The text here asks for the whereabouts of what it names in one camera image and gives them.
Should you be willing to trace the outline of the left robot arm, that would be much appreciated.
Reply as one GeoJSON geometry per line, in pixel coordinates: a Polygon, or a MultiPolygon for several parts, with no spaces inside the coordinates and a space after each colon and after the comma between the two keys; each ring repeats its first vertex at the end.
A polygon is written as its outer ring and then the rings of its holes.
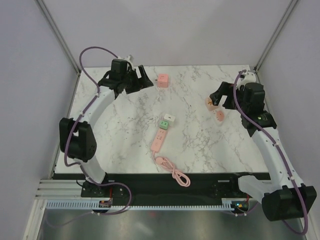
{"type": "Polygon", "coordinates": [[[122,92],[132,94],[153,85],[143,65],[134,68],[130,60],[115,58],[110,70],[97,82],[97,92],[84,109],[59,122],[59,144],[64,153],[64,164],[67,167],[78,165],[87,181],[93,183],[92,191],[99,197],[109,193],[110,185],[104,181],[106,172],[96,157],[94,126],[122,92]]]}

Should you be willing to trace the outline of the beige deer cube socket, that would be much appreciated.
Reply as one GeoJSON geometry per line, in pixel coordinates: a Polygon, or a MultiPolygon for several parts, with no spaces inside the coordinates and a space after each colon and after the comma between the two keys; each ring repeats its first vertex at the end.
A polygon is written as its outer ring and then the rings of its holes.
{"type": "Polygon", "coordinates": [[[214,111],[217,108],[216,105],[213,105],[213,102],[210,97],[207,97],[205,99],[205,106],[206,106],[207,110],[210,112],[214,111]]]}

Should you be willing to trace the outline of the white charger adapter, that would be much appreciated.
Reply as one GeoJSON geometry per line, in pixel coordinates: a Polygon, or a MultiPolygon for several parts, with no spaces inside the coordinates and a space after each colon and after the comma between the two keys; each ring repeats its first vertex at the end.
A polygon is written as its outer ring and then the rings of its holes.
{"type": "Polygon", "coordinates": [[[163,119],[168,122],[169,126],[173,127],[174,124],[175,124],[175,120],[176,120],[176,117],[171,115],[171,114],[168,114],[166,113],[163,117],[163,119]]]}

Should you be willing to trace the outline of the green cube plug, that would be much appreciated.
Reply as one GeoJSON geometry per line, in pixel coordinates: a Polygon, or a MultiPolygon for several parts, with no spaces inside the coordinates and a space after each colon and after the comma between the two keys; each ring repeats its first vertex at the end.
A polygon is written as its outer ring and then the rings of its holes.
{"type": "Polygon", "coordinates": [[[165,120],[162,120],[160,123],[159,123],[159,127],[163,130],[167,130],[169,128],[169,123],[165,120]]]}

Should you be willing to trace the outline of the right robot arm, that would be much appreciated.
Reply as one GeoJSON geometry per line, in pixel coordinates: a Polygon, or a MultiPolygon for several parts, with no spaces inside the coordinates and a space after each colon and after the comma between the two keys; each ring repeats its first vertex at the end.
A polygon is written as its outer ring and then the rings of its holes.
{"type": "Polygon", "coordinates": [[[235,197],[244,193],[253,197],[272,222],[307,217],[317,192],[313,186],[305,185],[288,160],[277,124],[265,110],[263,85],[249,82],[235,87],[224,81],[209,97],[215,106],[226,97],[222,106],[241,114],[241,123],[258,147],[270,176],[270,182],[253,175],[241,176],[229,184],[230,193],[235,197]]]}

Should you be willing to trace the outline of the small salmon charger plug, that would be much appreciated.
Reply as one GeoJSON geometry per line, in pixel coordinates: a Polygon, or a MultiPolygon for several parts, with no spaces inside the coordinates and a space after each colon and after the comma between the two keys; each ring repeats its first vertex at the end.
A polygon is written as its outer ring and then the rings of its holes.
{"type": "Polygon", "coordinates": [[[219,122],[223,122],[223,121],[224,121],[224,119],[225,119],[225,114],[224,114],[224,112],[223,112],[222,110],[218,110],[218,111],[216,112],[216,119],[217,119],[217,121],[219,121],[219,122]]]}

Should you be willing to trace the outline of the white triangular power strip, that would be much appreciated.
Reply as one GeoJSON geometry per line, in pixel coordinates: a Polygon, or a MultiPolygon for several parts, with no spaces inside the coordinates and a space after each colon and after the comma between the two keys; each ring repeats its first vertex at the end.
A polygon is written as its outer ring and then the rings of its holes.
{"type": "Polygon", "coordinates": [[[218,124],[223,123],[225,114],[220,106],[209,105],[207,106],[209,112],[213,113],[213,117],[218,124]]]}

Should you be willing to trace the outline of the pink cube socket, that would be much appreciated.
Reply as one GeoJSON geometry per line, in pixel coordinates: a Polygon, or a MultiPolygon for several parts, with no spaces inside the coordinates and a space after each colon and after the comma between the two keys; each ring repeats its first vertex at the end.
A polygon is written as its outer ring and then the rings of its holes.
{"type": "Polygon", "coordinates": [[[166,73],[160,73],[157,76],[156,84],[159,88],[167,88],[169,86],[169,75],[166,73]]]}

